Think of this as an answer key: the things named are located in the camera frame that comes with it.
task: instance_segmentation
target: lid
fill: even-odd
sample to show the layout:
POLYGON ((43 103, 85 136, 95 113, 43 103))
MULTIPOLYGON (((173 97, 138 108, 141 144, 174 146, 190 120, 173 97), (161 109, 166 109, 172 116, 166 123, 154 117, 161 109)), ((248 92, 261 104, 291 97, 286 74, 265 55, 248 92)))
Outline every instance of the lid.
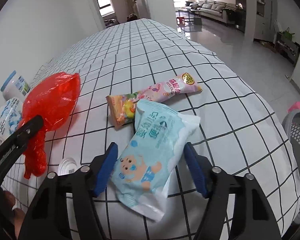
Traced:
POLYGON ((11 78, 13 78, 13 76, 16 74, 17 72, 14 70, 11 75, 7 78, 7 80, 3 83, 2 87, 0 88, 0 91, 3 92, 6 88, 6 86, 8 85, 9 81, 11 80, 11 78))
POLYGON ((74 173, 77 169, 77 163, 73 158, 64 158, 59 164, 58 175, 74 173))

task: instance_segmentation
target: blue gripper pad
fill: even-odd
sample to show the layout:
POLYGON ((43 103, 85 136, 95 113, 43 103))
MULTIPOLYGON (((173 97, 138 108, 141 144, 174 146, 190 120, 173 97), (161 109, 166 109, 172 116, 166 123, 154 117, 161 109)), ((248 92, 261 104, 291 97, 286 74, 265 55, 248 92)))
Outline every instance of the blue gripper pad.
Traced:
POLYGON ((201 193, 204 198, 207 198, 209 192, 206 187, 206 177, 202 171, 204 167, 201 164, 202 161, 209 162, 209 160, 204 156, 199 156, 190 142, 186 143, 183 153, 197 191, 201 193))
POLYGON ((93 190, 96 196, 99 196, 106 189, 108 179, 118 158, 118 145, 111 143, 105 154, 107 156, 96 176, 96 186, 93 190))

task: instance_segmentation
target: red plastic bag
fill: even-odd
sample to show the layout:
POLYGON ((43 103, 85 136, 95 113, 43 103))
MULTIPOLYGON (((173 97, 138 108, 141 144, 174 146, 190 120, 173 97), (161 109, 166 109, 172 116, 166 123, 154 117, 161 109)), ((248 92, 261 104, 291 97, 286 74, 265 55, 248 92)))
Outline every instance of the red plastic bag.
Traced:
POLYGON ((44 152, 46 132, 56 130, 66 122, 79 94, 79 74, 60 72, 45 78, 26 97, 20 126, 36 115, 41 115, 43 118, 43 127, 29 141, 28 148, 24 152, 26 179, 29 179, 31 174, 37 177, 44 174, 47 168, 44 152))

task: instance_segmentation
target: plastic bottle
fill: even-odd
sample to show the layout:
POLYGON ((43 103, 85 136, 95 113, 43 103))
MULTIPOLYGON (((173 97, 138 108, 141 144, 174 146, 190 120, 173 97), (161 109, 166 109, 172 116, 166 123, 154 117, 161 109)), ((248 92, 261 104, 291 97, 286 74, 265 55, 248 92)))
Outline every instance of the plastic bottle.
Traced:
POLYGON ((0 91, 6 101, 16 97, 23 103, 30 91, 30 86, 25 79, 14 70, 2 85, 0 91))

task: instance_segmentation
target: gray sofa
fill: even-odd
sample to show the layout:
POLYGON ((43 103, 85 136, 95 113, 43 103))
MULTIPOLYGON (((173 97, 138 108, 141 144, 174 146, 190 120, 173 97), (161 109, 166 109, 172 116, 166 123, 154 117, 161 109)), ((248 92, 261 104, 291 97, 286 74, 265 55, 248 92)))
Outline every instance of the gray sofa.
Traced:
POLYGON ((227 24, 234 24, 234 21, 229 21, 226 11, 222 11, 223 8, 228 8, 236 11, 236 6, 233 3, 219 2, 214 0, 198 0, 196 3, 190 3, 186 6, 186 9, 191 9, 193 5, 198 5, 197 10, 200 12, 195 12, 197 14, 209 17, 220 22, 227 24))

